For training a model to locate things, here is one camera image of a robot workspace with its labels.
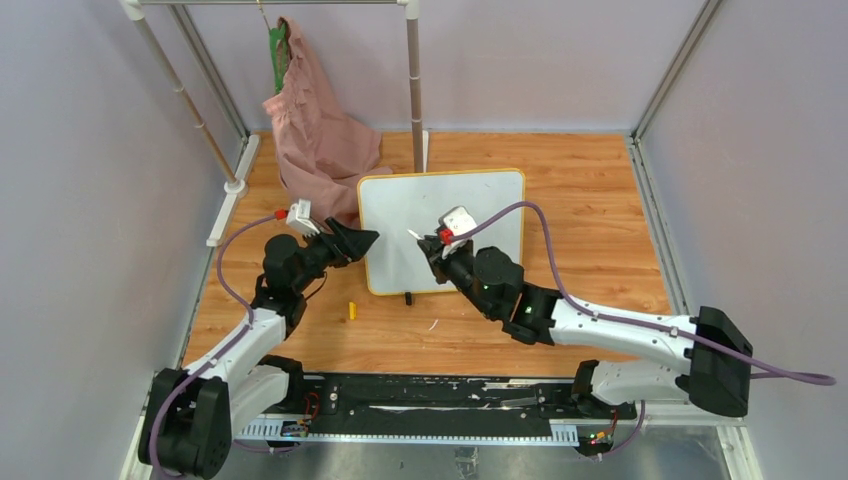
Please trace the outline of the yellow framed whiteboard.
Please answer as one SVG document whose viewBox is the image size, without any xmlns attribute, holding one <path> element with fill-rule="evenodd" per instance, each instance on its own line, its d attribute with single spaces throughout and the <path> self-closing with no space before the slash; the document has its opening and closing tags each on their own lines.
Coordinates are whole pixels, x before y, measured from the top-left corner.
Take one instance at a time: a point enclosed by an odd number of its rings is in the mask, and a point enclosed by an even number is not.
<svg viewBox="0 0 848 480">
<path fill-rule="evenodd" d="M 414 234 L 433 234 L 439 219 L 463 207 L 480 224 L 525 199 L 518 169 L 370 176 L 358 186 L 361 227 L 379 233 L 365 256 L 366 282 L 377 296 L 452 291 L 438 284 Z"/>
</svg>

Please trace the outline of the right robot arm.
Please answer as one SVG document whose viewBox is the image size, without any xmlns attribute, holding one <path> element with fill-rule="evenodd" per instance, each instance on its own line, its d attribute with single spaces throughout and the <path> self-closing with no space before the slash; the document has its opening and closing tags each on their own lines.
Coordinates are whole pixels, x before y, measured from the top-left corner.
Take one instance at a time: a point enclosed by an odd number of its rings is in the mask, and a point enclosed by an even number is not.
<svg viewBox="0 0 848 480">
<path fill-rule="evenodd" d="M 512 339 L 629 355 L 627 362 L 579 364 L 570 393 L 580 415 L 642 400 L 686 400 L 719 416 L 747 415 L 753 347 L 724 311 L 653 315 L 582 302 L 526 282 L 523 267 L 496 247 L 445 247 L 435 235 L 416 244 L 437 283 L 452 284 Z"/>
</svg>

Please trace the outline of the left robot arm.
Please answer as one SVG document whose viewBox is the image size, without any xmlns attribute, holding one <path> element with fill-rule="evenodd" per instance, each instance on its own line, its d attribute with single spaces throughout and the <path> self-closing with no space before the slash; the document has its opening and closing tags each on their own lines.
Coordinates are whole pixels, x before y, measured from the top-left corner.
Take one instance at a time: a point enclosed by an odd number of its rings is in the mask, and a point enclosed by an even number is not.
<svg viewBox="0 0 848 480">
<path fill-rule="evenodd" d="M 374 230 L 329 217 L 297 240 L 279 234 L 264 246 L 252 301 L 239 297 L 244 318 L 211 351 L 180 369 L 165 368 L 150 386 L 138 460 L 161 478 L 211 479 L 223 467 L 236 433 L 271 406 L 298 411 L 306 400 L 300 362 L 272 354 L 295 331 L 306 289 L 329 268 L 360 261 L 377 241 Z"/>
</svg>

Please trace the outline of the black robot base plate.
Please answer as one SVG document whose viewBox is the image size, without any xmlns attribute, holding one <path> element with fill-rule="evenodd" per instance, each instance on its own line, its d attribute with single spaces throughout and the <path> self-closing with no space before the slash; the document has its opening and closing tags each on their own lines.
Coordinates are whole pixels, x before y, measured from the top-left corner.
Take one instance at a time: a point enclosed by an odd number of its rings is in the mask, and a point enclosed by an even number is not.
<svg viewBox="0 0 848 480">
<path fill-rule="evenodd" d="M 233 433 L 273 449 L 307 443 L 613 449 L 640 416 L 604 406 L 569 378 L 308 372 L 301 395 Z"/>
</svg>

